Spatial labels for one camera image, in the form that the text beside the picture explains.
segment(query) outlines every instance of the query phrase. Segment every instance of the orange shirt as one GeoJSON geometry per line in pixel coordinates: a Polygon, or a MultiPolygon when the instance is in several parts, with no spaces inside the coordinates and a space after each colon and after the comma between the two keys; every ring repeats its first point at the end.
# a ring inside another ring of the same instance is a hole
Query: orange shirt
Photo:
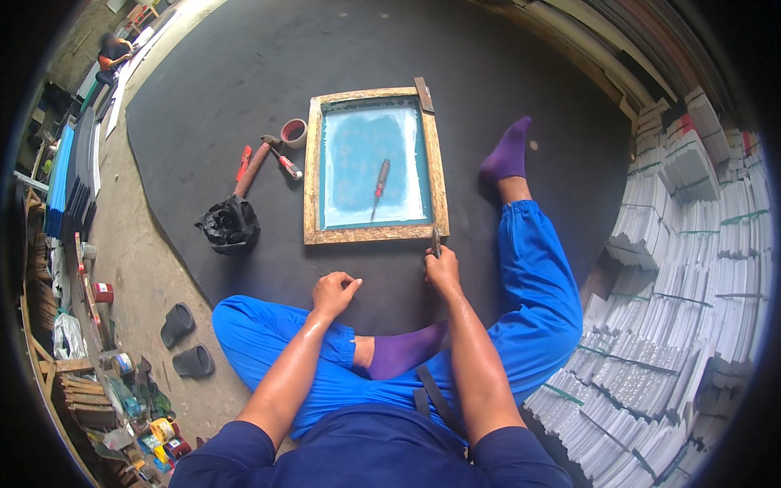
{"type": "Polygon", "coordinates": [[[108,71],[111,69],[111,61],[111,59],[106,58],[105,56],[98,56],[101,71],[108,71]]]}

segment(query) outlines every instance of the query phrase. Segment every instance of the man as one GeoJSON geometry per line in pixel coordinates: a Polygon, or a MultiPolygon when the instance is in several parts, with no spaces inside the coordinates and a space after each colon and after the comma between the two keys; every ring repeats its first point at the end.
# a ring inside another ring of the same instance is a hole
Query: man
{"type": "Polygon", "coordinates": [[[101,83],[110,85],[119,66],[133,55],[133,45],[130,41],[120,39],[111,32],[104,33],[98,43],[100,44],[98,53],[100,71],[95,78],[101,83]]]}
{"type": "Polygon", "coordinates": [[[426,281],[447,304],[448,321],[415,333],[360,337],[334,322],[362,283],[345,272],[320,279],[311,312],[227,298],[212,324],[255,392],[234,422],[179,461],[171,488],[572,485],[517,407],[564,365],[583,319],[562,247],[526,186],[530,123],[511,126],[480,168],[504,203],[501,280],[513,310],[486,331],[445,246],[439,259],[428,250],[426,281]],[[431,357],[447,329],[450,350],[431,357]],[[426,377],[436,385],[421,390],[426,377]],[[287,433],[298,449],[275,463],[287,433]]]}

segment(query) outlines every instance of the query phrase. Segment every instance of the blue pants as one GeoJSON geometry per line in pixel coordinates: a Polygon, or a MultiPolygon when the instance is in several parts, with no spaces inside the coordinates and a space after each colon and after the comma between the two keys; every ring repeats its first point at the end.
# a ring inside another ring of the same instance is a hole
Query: blue pants
{"type": "MultiPolygon", "coordinates": [[[[521,404],[560,369],[580,340],[583,313],[575,280],[551,221],[533,201],[502,209],[499,224],[501,281],[512,311],[488,333],[521,404]]],[[[300,308],[234,296],[214,309],[212,325],[228,362],[250,390],[303,326],[300,308]]],[[[355,332],[334,323],[320,351],[312,389],[293,421],[291,437],[303,436],[323,415],[348,405],[380,402],[415,409],[412,391],[423,386],[414,371],[370,380],[351,371],[355,332]]],[[[458,408],[450,350],[426,362],[442,394],[458,408]]],[[[445,427],[430,405],[431,419],[445,427]]]]}

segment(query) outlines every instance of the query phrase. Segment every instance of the hand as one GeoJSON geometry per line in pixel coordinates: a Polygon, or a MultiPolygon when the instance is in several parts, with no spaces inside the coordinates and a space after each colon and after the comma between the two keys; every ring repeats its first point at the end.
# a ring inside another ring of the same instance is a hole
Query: hand
{"type": "Polygon", "coordinates": [[[323,276],[312,290],[312,301],[315,303],[312,313],[317,313],[324,319],[334,320],[350,304],[361,283],[363,283],[361,278],[356,280],[344,271],[335,271],[323,276]]]}
{"type": "Polygon", "coordinates": [[[439,259],[434,257],[431,248],[426,249],[426,282],[431,283],[444,299],[460,294],[461,279],[458,277],[458,259],[447,246],[441,246],[439,259]]]}

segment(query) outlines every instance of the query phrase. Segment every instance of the black plastic bag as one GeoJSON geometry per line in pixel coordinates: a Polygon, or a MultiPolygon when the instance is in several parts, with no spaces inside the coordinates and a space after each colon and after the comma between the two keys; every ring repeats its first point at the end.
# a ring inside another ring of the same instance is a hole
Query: black plastic bag
{"type": "Polygon", "coordinates": [[[214,251],[223,255],[246,254],[260,237],[260,223],[252,205],[232,194],[203,214],[195,226],[206,234],[214,251]]]}

